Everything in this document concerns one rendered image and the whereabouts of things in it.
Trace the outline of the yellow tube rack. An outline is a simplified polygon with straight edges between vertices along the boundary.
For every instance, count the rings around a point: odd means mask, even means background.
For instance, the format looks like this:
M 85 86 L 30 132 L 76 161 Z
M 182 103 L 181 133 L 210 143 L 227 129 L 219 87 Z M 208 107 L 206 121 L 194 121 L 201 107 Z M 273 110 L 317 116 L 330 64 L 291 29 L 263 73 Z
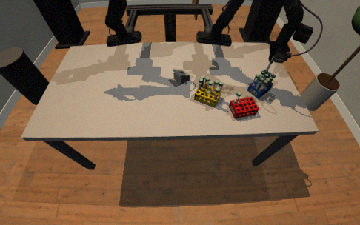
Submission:
M 198 88 L 197 91 L 195 92 L 194 100 L 197 100 L 197 101 L 203 102 L 205 104 L 209 104 L 210 106 L 216 107 L 216 103 L 219 99 L 221 92 L 218 94 L 218 98 L 216 100 L 214 99 L 213 94 L 215 95 L 215 92 L 213 92 L 212 87 L 211 87 L 210 93 L 207 93 L 207 89 L 205 89 L 203 86 L 201 88 L 201 90 L 199 90 L 199 88 Z M 213 102 L 215 102 L 215 103 L 213 103 Z

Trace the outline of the red tube rack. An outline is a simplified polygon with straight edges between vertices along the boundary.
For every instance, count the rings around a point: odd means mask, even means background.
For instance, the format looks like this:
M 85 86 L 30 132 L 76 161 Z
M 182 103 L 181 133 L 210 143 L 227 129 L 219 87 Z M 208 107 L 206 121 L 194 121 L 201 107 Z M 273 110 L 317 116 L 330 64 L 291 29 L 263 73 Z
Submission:
M 245 100 L 247 100 L 247 101 L 245 101 Z M 255 115 L 259 110 L 257 104 L 253 100 L 253 97 L 240 98 L 238 100 L 238 102 L 240 102 L 240 103 L 237 102 L 236 104 L 234 104 L 233 102 L 234 102 L 234 100 L 232 100 L 230 102 L 229 108 L 230 108 L 234 118 L 241 118 L 241 117 L 245 117 L 245 116 L 249 116 L 249 115 Z

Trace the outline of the blue tube rack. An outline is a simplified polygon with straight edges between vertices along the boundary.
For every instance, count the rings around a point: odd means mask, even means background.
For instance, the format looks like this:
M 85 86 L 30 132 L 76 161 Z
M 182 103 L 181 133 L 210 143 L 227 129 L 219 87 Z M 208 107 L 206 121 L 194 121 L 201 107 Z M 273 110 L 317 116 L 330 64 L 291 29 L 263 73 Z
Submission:
M 249 85 L 247 91 L 252 93 L 257 99 L 259 99 L 261 96 L 263 96 L 267 91 L 269 91 L 271 89 L 271 87 L 273 86 L 273 83 L 271 82 L 269 86 L 267 86 L 266 88 L 264 88 L 261 92 L 259 91 L 259 88 L 256 89 L 256 85 L 258 84 L 258 82 L 256 82 L 255 86 L 252 85 L 252 83 Z M 260 97 L 259 97 L 260 96 Z

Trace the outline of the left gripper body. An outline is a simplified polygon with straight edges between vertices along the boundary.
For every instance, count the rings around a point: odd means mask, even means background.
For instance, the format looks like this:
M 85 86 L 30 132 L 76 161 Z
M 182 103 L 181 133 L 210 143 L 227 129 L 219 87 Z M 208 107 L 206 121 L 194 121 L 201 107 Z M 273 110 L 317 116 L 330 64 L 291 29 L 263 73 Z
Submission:
M 276 58 L 286 59 L 289 57 L 290 48 L 288 46 L 289 39 L 284 40 L 280 35 L 278 35 L 276 41 L 268 41 L 270 45 L 270 50 L 272 53 L 276 53 Z

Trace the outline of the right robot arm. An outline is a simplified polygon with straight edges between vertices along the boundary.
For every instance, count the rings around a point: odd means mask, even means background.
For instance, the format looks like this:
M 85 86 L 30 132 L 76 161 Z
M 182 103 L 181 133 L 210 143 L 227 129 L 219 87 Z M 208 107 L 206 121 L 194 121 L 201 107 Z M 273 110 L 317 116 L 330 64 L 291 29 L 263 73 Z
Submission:
M 134 31 L 127 33 L 120 15 L 121 0 L 109 0 L 108 10 L 105 17 L 105 24 L 112 30 L 115 30 L 115 35 L 109 35 L 107 37 L 107 43 L 116 43 L 121 41 L 131 41 L 139 39 L 140 31 Z M 118 20 L 119 19 L 119 20 Z M 138 36 L 138 37 L 137 37 Z

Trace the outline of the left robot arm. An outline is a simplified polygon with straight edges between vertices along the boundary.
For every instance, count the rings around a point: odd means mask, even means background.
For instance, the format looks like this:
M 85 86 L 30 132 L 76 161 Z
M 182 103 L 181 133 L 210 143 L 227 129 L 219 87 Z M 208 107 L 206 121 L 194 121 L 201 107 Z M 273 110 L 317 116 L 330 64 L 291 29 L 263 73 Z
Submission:
M 213 24 L 210 32 L 198 31 L 198 39 L 231 43 L 230 35 L 221 33 L 230 23 L 244 1 L 245 0 L 231 0 L 216 20 L 216 23 Z M 284 6 L 288 23 L 284 24 L 279 35 L 284 38 L 284 40 L 290 39 L 291 36 L 293 36 L 293 40 L 306 44 L 313 33 L 313 28 L 301 23 L 304 10 L 299 4 L 299 0 L 281 0 L 281 2 Z M 274 62 L 283 63 L 284 61 L 287 61 L 287 59 L 276 58 L 276 53 L 274 54 Z

